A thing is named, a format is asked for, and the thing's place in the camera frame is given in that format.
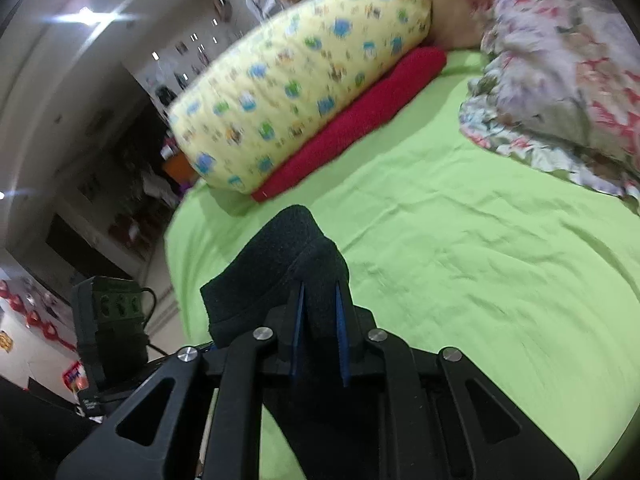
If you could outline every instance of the black cable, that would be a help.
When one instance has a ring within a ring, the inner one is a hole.
[[[152,345],[151,343],[147,343],[147,346],[149,348],[151,348],[152,350],[155,350],[156,352],[158,352],[159,354],[162,354],[165,357],[169,357],[169,354],[167,352],[165,352],[164,350],[162,350],[161,348],[158,348],[156,345]]]
[[[151,310],[149,311],[148,316],[146,316],[145,322],[142,324],[142,327],[145,328],[146,324],[151,320],[151,316],[153,316],[154,312],[156,311],[156,305],[158,304],[158,297],[156,296],[155,292],[148,286],[144,287],[142,289],[142,292],[148,292],[154,298],[154,304],[151,305]]]

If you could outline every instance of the red fabric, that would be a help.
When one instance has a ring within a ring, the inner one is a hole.
[[[435,47],[419,47],[407,54],[388,76],[338,114],[282,164],[252,194],[264,202],[294,187],[331,162],[356,140],[388,123],[435,78],[447,63],[447,54]]]

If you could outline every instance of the bed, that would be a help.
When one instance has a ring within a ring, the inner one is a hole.
[[[581,479],[606,478],[636,434],[639,219],[621,200],[460,135],[458,109],[485,63],[449,53],[393,121],[274,200],[197,184],[166,234],[184,331],[194,344],[210,339],[200,287],[277,212],[303,204],[379,326],[416,348],[462,349]],[[303,478],[267,412],[260,475]]]

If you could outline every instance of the metal bolt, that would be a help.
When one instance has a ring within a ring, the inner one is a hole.
[[[367,337],[371,341],[375,341],[376,343],[382,343],[387,337],[389,337],[389,334],[386,333],[381,328],[373,328],[372,330],[369,330]]]
[[[258,341],[267,341],[273,337],[273,330],[268,326],[259,326],[254,330],[254,338]]]
[[[449,346],[442,351],[442,357],[445,361],[457,363],[462,359],[462,352],[453,346]]]
[[[178,350],[178,359],[185,363],[189,363],[198,357],[198,349],[193,346],[185,346]]]

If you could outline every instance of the patterned pillow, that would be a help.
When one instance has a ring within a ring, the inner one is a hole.
[[[172,107],[213,187],[251,193],[427,35],[430,0],[307,0],[225,52]]]
[[[640,45],[611,0],[469,0],[485,76],[462,131],[596,190],[640,198]]]

